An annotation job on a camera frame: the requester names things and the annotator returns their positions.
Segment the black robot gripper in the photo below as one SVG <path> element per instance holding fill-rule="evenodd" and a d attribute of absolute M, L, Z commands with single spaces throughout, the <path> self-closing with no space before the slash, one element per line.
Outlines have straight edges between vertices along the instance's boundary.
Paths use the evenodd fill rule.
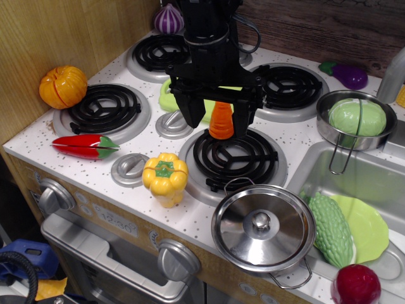
<path fill-rule="evenodd" d="M 263 107 L 265 81 L 240 64 L 237 28 L 188 28 L 184 42 L 191 62 L 170 65 L 166 73 L 187 125 L 198 127 L 206 113 L 205 99 L 223 101 L 234 106 L 234 136 L 244 137 L 254 120 L 255 108 Z"/>

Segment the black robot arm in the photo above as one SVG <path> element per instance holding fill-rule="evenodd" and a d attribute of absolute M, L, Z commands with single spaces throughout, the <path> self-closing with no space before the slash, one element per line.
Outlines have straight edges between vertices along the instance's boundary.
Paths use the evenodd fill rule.
<path fill-rule="evenodd" d="M 236 13 L 242 1 L 181 1 L 191 62 L 169 65 L 170 92 L 187 124 L 196 128 L 204 101 L 230 103 L 235 137 L 244 137 L 265 101 L 265 79 L 243 68 Z"/>

